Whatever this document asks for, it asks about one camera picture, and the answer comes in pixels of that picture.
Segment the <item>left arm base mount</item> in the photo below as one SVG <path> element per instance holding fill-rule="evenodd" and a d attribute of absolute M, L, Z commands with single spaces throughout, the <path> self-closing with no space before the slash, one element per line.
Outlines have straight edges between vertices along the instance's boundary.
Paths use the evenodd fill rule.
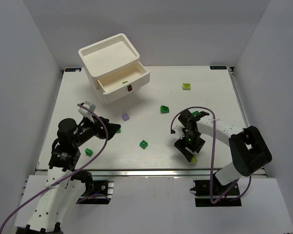
<path fill-rule="evenodd" d="M 108 205 L 110 203 L 114 188 L 113 181 L 94 180 L 92 173 L 88 171 L 80 171 L 70 180 L 82 184 L 83 194 L 77 204 Z"/>

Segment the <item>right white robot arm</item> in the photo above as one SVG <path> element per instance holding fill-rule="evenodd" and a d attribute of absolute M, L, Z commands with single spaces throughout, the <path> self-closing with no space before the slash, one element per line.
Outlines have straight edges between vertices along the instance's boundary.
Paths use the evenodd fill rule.
<path fill-rule="evenodd" d="M 250 126 L 236 127 L 211 117 L 200 111 L 197 114 L 183 110 L 178 116 L 181 128 L 172 127 L 171 134 L 177 134 L 174 146 L 185 156 L 188 162 L 200 152 L 205 141 L 202 134 L 211 136 L 230 148 L 232 162 L 213 174 L 214 185 L 227 186 L 245 176 L 248 177 L 272 161 L 272 155 L 260 133 Z"/>

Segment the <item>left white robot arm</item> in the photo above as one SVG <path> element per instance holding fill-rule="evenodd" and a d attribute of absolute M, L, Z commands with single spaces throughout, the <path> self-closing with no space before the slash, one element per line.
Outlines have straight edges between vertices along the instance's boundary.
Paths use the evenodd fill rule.
<path fill-rule="evenodd" d="M 19 234 L 61 234 L 67 212 L 82 195 L 93 190 L 93 180 L 88 171 L 77 172 L 75 167 L 81 156 L 79 147 L 92 137 L 110 140 L 120 129 L 120 124 L 94 116 L 83 117 L 77 124 L 65 118 L 58 124 L 57 138 L 53 142 L 45 188 L 38 204 Z"/>

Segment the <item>lime lego brick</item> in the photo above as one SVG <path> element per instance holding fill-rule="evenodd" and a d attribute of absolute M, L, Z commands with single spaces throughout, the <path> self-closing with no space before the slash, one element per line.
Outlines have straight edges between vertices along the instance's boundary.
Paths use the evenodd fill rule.
<path fill-rule="evenodd" d="M 183 90 L 191 90 L 191 84 L 190 83 L 183 83 L 182 89 Z"/>
<path fill-rule="evenodd" d="M 190 164 L 196 164 L 198 162 L 197 158 L 194 156 L 190 161 Z"/>

